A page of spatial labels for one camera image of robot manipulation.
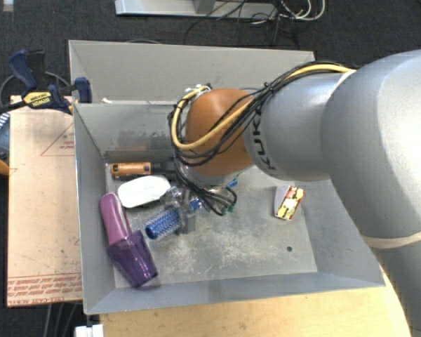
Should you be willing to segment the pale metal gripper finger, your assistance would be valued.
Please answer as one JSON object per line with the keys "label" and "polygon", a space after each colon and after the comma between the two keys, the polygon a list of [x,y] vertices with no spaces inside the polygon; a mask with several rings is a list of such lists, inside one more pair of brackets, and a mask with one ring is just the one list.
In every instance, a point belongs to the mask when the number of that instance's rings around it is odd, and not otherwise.
{"label": "pale metal gripper finger", "polygon": [[160,202],[165,209],[179,209],[184,205],[184,190],[181,187],[173,186],[161,197]]}
{"label": "pale metal gripper finger", "polygon": [[196,229],[196,213],[179,211],[180,228],[177,234],[189,234]]}

